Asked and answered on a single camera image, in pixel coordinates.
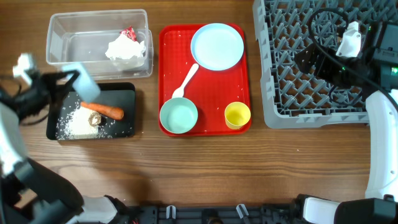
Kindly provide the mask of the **light blue rice bowl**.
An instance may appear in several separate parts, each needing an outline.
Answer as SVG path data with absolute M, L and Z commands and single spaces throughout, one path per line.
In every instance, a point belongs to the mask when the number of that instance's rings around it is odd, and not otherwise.
M 100 88 L 82 63 L 71 63 L 62 67 L 63 72 L 77 70 L 80 74 L 73 82 L 72 87 L 80 98 L 91 103 L 100 95 Z

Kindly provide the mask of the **brown food scrap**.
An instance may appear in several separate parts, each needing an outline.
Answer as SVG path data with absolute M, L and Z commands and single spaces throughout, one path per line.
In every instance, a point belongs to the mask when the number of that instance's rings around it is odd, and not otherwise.
M 102 116 L 99 113 L 94 112 L 89 116 L 88 122 L 92 127 L 98 126 L 102 122 Z

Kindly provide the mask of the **orange carrot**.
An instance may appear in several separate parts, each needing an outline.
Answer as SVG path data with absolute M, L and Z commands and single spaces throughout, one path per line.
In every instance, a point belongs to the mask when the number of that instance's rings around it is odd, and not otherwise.
M 86 102 L 81 102 L 80 105 L 115 120 L 122 120 L 124 118 L 124 111 L 121 108 Z

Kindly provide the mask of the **white paper napkin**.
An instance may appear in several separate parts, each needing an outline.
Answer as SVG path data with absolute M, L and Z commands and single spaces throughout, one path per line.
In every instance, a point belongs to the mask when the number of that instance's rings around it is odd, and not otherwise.
M 129 60 L 133 57 L 143 57 L 145 51 L 144 41 L 131 40 L 126 35 L 120 34 L 116 40 L 108 44 L 105 56 L 111 60 Z

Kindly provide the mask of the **red wrapper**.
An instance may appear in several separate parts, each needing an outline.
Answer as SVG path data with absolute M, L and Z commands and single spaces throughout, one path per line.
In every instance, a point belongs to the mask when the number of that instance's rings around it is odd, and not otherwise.
M 129 26 L 128 28 L 123 29 L 120 32 L 120 34 L 126 36 L 128 39 L 130 39 L 134 42 L 137 40 L 136 33 L 135 33 L 134 29 L 132 28 L 132 26 Z

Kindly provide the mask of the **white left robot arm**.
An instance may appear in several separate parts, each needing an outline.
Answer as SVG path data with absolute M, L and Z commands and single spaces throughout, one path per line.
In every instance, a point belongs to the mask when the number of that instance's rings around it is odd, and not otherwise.
M 84 73 L 27 73 L 28 90 L 15 96 L 1 91 L 1 223 L 118 223 L 114 199 L 83 197 L 68 180 L 31 159 L 19 129 L 24 118 L 61 105 Z

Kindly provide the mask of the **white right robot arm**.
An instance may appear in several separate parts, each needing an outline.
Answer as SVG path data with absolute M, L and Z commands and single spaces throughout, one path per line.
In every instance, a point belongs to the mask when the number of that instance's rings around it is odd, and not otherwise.
M 299 217 L 309 223 L 397 223 L 397 24 L 373 23 L 362 38 L 359 24 L 351 22 L 339 35 L 338 50 L 313 40 L 294 62 L 334 86 L 362 89 L 371 132 L 368 185 L 360 200 L 299 197 Z

